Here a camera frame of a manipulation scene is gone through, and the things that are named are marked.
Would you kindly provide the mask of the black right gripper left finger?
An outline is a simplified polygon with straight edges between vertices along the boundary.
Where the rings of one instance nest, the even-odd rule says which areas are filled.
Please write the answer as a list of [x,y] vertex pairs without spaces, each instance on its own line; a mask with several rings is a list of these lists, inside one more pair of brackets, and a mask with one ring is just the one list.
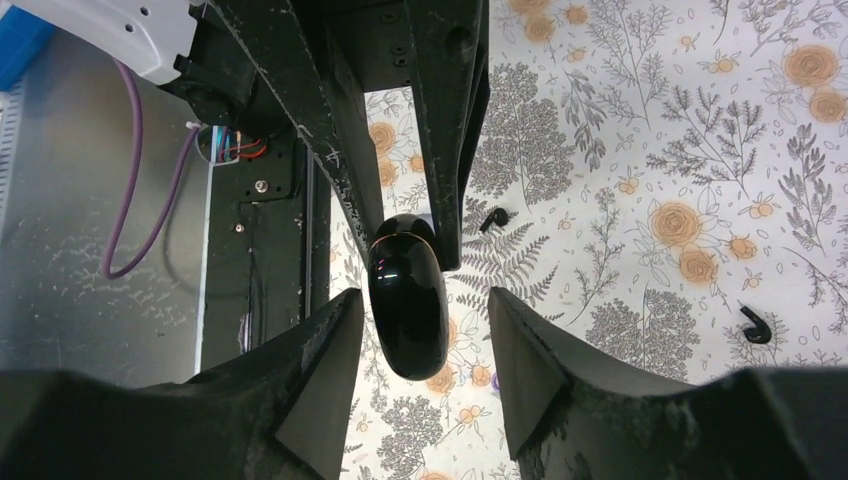
[[1,375],[5,479],[336,479],[362,294],[182,383],[128,389],[63,370]]

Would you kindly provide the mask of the black wireless earbud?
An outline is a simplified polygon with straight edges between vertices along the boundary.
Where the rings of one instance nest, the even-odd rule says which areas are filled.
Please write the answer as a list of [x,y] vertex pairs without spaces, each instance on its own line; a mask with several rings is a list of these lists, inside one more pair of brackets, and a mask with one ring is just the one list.
[[764,345],[772,341],[772,328],[763,317],[748,306],[741,306],[740,312],[750,322],[749,326],[742,329],[743,335],[748,342],[757,345]]
[[479,227],[480,233],[486,233],[493,225],[503,227],[510,221],[510,214],[501,207],[492,210]]

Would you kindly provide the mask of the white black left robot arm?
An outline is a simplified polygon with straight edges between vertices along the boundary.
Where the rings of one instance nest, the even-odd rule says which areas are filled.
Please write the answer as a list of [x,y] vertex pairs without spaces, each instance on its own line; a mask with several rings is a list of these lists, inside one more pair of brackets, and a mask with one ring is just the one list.
[[485,1],[24,1],[21,8],[252,139],[313,152],[361,251],[383,221],[364,96],[413,93],[440,267],[461,263],[462,202],[488,105]]

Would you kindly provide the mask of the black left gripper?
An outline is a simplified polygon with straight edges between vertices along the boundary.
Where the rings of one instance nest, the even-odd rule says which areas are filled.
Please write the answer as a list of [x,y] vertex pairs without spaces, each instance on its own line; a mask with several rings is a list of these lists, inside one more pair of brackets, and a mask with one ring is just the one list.
[[232,0],[214,7],[313,152],[362,256],[384,218],[364,91],[412,86],[434,250],[443,271],[458,269],[464,192],[490,94],[489,3]]

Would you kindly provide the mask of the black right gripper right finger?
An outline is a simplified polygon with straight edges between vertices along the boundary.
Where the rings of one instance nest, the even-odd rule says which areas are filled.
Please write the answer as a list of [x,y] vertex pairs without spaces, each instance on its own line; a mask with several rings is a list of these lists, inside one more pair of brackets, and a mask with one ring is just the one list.
[[525,479],[843,479],[847,371],[692,386],[620,361],[508,290],[488,299],[505,439]]

